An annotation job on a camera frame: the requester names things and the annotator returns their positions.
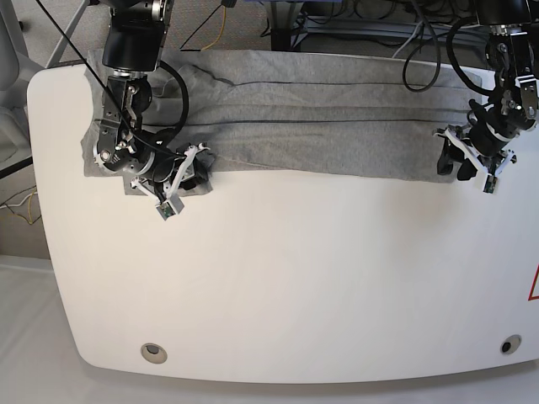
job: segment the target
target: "gray fabric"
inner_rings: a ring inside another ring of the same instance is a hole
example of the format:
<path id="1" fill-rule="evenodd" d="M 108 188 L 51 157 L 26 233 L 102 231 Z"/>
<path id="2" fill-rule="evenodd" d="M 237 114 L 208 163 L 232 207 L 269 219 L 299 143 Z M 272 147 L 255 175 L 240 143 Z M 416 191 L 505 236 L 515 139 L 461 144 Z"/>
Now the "gray fabric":
<path id="1" fill-rule="evenodd" d="M 454 178 L 436 175 L 443 141 L 431 134 L 466 122 L 468 100 L 478 99 L 450 69 L 428 92 L 411 93 L 401 61 L 245 50 L 165 52 L 163 59 L 179 68 L 190 98 L 188 123 L 171 148 L 207 141 L 214 172 L 292 169 L 448 183 Z M 106 79 L 96 60 L 100 52 L 90 61 Z M 425 85 L 433 71 L 411 65 L 408 80 Z M 144 123 L 173 124 L 182 104 L 177 84 L 161 70 L 149 81 L 156 97 Z M 95 122 L 83 141 L 85 175 L 102 176 L 92 156 L 101 91 L 90 82 Z"/>

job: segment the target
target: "white table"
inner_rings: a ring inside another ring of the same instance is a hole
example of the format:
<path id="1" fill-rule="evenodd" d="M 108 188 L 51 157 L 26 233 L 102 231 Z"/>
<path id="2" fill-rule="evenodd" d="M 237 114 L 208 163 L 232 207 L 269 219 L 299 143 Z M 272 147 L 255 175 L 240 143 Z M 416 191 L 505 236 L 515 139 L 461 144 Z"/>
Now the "white table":
<path id="1" fill-rule="evenodd" d="M 537 133 L 512 144 L 519 162 L 494 197 L 471 183 L 216 173 L 212 193 L 164 222 L 121 178 L 83 176 L 84 72 L 39 73 L 29 121 L 51 259 L 90 364 L 328 383 L 539 358 Z M 501 354 L 514 334 L 521 346 Z M 168 360 L 148 363 L 145 343 Z"/>

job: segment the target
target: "table surface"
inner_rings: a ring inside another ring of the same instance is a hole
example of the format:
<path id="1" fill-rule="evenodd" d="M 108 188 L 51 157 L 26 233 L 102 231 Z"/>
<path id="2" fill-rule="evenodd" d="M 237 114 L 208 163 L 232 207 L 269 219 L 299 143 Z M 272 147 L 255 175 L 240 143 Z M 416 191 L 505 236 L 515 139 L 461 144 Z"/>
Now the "table surface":
<path id="1" fill-rule="evenodd" d="M 492 77 L 481 71 L 487 87 Z M 149 375 L 394 380 L 539 358 L 537 133 L 495 196 L 434 184 L 215 173 L 164 222 L 121 178 L 85 178 L 84 66 L 39 73 L 29 121 L 45 232 L 78 352 Z M 512 355 L 500 352 L 522 336 Z M 166 349 L 148 363 L 141 346 Z"/>

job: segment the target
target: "gray cloth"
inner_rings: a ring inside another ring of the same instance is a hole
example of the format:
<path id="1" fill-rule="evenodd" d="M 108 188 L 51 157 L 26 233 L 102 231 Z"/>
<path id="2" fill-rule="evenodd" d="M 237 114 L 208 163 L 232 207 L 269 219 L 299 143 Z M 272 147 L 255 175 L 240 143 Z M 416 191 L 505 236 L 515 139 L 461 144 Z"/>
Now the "gray cloth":
<path id="1" fill-rule="evenodd" d="M 96 51 L 89 60 L 106 80 L 100 58 Z M 165 51 L 163 60 L 179 69 L 190 99 L 187 125 L 170 147 L 208 142 L 214 172 L 291 169 L 448 183 L 453 176 L 436 174 L 443 140 L 433 130 L 465 123 L 468 100 L 479 101 L 451 69 L 442 69 L 429 91 L 409 92 L 401 61 L 250 50 Z M 412 64 L 408 81 L 423 86 L 433 73 L 432 66 Z M 179 120 L 181 93 L 163 70 L 149 81 L 155 97 L 144 123 L 157 131 L 151 125 Z M 83 154 L 85 175 L 99 177 L 108 175 L 92 154 L 102 96 L 90 82 L 94 123 Z"/>

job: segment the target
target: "red warning label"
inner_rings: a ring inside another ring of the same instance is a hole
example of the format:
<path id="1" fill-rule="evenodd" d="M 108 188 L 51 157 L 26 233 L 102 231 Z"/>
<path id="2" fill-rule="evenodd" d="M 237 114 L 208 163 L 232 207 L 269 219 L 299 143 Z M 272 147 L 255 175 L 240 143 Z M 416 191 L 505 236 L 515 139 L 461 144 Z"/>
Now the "red warning label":
<path id="1" fill-rule="evenodd" d="M 539 267 L 537 267 L 536 277 L 533 279 L 533 285 L 531 286 L 530 299 L 528 300 L 539 300 Z"/>

